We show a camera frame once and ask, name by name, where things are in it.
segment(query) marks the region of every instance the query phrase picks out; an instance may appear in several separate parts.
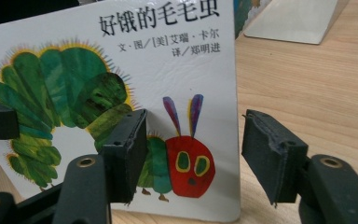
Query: picture book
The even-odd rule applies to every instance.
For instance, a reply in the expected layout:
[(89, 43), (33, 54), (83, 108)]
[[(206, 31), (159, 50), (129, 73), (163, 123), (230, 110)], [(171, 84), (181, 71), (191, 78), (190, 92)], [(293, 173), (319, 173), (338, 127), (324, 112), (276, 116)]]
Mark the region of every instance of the picture book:
[(22, 197), (60, 184), (144, 108), (137, 192), (113, 209), (236, 220), (233, 12), (226, 0), (111, 0), (0, 24), (0, 104), (20, 129), (0, 140), (0, 165)]

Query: wooden table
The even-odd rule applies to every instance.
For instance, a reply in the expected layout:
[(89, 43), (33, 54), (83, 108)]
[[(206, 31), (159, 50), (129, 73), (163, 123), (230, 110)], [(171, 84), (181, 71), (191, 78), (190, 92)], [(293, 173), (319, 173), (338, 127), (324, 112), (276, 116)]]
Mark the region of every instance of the wooden table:
[[(236, 42), (239, 130), (246, 109), (270, 114), (310, 145), (358, 173), (358, 0), (351, 0), (320, 46), (247, 38)], [(0, 168), (0, 190), (14, 190)], [(298, 203), (269, 204), (241, 160), (241, 219), (236, 223), (299, 223)], [(202, 223), (115, 212), (116, 223)]]

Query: black clamp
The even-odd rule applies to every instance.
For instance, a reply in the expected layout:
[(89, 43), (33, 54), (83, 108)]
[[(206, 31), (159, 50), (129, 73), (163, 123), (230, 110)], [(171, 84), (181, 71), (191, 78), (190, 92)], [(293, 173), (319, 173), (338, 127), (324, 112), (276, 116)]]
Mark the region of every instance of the black clamp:
[(302, 223), (358, 223), (358, 174), (327, 155), (309, 159), (308, 145), (268, 114), (246, 112), (242, 156), (271, 204), (301, 196)]

